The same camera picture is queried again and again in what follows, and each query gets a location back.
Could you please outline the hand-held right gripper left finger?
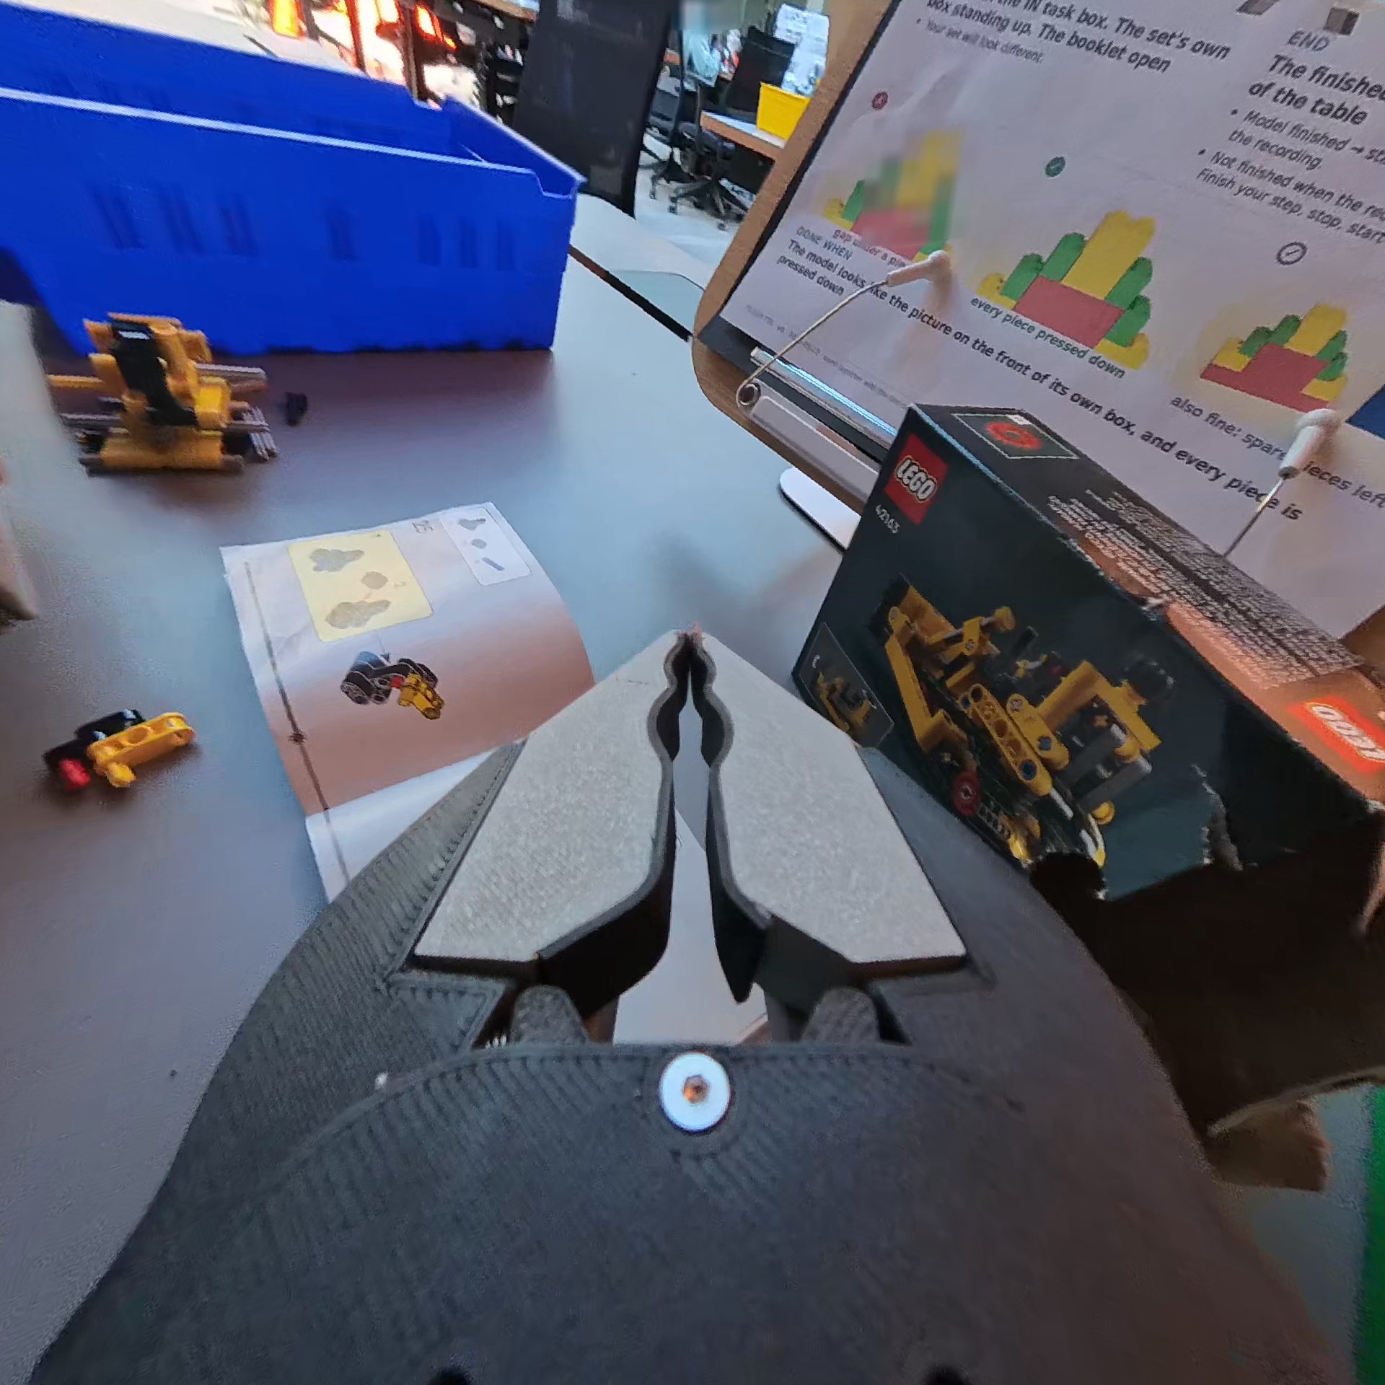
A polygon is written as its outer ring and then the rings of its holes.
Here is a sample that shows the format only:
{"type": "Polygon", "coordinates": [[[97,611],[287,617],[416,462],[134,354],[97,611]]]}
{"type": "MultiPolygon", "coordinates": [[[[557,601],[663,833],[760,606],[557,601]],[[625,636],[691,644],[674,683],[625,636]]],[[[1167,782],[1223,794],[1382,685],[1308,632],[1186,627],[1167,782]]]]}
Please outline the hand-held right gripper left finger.
{"type": "Polygon", "coordinates": [[[546,985],[582,1018],[663,957],[694,639],[668,632],[531,733],[429,904],[425,970],[546,985]]]}

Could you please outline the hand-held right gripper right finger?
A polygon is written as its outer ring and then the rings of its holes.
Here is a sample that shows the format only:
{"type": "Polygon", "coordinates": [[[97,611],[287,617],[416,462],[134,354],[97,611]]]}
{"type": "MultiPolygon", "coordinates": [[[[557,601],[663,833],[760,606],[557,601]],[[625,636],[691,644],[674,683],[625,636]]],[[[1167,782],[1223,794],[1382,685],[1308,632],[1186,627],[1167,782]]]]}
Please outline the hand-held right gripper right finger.
{"type": "Polygon", "coordinates": [[[688,644],[716,954],[732,997],[960,970],[966,949],[861,751],[711,636],[688,644]]]}

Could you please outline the lego instruction booklet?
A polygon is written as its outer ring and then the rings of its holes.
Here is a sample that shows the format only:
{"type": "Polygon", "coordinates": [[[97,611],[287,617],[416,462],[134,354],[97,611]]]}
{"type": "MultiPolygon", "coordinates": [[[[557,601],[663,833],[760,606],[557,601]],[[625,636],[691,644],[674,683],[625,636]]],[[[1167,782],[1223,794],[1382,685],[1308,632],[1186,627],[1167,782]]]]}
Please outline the lego instruction booklet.
{"type": "Polygon", "coordinates": [[[594,685],[559,591],[493,505],[219,555],[327,899],[594,685]]]}

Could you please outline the dark lego set box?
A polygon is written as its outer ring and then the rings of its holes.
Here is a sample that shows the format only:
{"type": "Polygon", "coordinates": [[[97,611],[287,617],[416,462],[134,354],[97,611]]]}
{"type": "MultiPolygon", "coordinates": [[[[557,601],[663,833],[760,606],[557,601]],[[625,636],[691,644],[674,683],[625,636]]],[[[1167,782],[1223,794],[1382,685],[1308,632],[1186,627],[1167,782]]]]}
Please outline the dark lego set box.
{"type": "Polygon", "coordinates": [[[910,408],[793,672],[1029,876],[1214,1170],[1322,1191],[1382,1082],[1382,683],[1022,411],[910,408]]]}

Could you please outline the yellow black lego subassembly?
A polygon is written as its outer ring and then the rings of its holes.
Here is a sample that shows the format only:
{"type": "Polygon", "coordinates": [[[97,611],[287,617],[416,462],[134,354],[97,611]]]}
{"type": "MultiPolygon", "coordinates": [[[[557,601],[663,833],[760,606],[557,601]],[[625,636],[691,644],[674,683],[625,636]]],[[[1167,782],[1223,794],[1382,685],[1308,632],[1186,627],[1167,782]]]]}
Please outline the yellow black lego subassembly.
{"type": "Polygon", "coordinates": [[[140,766],[195,741],[196,731],[181,715],[145,718],[127,708],[78,726],[68,741],[43,753],[41,764],[66,792],[81,792],[97,781],[129,789],[140,766]]]}

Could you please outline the yellow lego bulldozer model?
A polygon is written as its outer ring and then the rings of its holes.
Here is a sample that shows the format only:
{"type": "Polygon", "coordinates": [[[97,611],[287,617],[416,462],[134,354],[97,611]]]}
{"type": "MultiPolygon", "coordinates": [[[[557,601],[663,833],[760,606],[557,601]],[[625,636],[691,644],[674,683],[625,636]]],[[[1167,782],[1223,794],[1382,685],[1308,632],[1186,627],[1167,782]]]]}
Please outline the yellow lego bulldozer model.
{"type": "Polygon", "coordinates": [[[175,319],[111,316],[84,329],[87,373],[45,383],[87,474],[237,474],[279,457],[254,405],[262,370],[218,364],[175,319]]]}

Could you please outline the silver stand base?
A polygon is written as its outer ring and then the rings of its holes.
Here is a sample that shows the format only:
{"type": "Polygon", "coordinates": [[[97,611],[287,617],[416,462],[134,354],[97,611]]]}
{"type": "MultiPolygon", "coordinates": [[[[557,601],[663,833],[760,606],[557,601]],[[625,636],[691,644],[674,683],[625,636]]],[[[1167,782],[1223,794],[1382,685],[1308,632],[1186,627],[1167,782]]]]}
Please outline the silver stand base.
{"type": "Polygon", "coordinates": [[[839,551],[849,550],[861,522],[859,512],[795,467],[785,469],[777,486],[782,499],[831,545],[839,551]]]}

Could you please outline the blue plastic bin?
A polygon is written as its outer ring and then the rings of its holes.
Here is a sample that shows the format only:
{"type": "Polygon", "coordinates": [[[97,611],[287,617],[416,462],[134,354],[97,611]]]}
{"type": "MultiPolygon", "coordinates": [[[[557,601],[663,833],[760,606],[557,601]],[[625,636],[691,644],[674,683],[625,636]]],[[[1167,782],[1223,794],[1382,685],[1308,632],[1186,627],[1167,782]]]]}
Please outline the blue plastic bin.
{"type": "Polygon", "coordinates": [[[359,75],[3,4],[3,301],[229,355],[551,347],[584,179],[359,75]]]}

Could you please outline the green object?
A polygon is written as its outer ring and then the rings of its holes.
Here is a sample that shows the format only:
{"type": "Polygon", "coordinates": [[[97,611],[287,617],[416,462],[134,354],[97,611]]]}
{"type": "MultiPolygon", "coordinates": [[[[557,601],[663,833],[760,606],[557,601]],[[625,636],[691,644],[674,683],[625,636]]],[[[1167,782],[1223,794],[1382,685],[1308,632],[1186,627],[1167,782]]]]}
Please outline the green object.
{"type": "Polygon", "coordinates": [[[1370,1099],[1364,1160],[1362,1265],[1355,1307],[1355,1381],[1383,1384],[1383,1087],[1370,1099]]]}

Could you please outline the black office chair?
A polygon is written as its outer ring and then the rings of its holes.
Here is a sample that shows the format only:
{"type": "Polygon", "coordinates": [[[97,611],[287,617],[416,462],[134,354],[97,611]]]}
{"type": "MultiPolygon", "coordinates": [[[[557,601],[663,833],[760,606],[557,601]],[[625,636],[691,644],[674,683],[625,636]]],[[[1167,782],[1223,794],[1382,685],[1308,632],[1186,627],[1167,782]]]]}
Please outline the black office chair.
{"type": "Polygon", "coordinates": [[[671,215],[691,204],[712,215],[719,232],[727,232],[732,222],[744,220],[749,205],[724,184],[732,146],[701,129],[699,101],[696,83],[676,82],[674,91],[656,88],[646,131],[666,146],[666,154],[655,159],[648,197],[658,200],[666,187],[671,215]]]}

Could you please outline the black chair backrest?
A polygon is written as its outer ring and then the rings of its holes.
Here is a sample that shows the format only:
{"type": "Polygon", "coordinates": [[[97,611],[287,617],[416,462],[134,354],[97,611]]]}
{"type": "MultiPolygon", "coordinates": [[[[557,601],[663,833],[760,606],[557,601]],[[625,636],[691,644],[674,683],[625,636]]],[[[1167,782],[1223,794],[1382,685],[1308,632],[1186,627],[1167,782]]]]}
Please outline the black chair backrest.
{"type": "Polygon", "coordinates": [[[513,131],[627,217],[676,17],[673,2],[541,2],[524,54],[513,131]]]}

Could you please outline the orange lit display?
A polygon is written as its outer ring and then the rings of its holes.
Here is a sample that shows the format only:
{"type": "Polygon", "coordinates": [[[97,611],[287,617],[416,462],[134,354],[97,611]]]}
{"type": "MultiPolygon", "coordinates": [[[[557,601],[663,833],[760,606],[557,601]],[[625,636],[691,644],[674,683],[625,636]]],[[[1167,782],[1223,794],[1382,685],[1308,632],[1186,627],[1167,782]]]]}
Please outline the orange lit display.
{"type": "Polygon", "coordinates": [[[420,77],[457,68],[457,25],[424,2],[256,2],[249,12],[285,39],[312,40],[371,78],[407,85],[409,63],[420,77]]]}

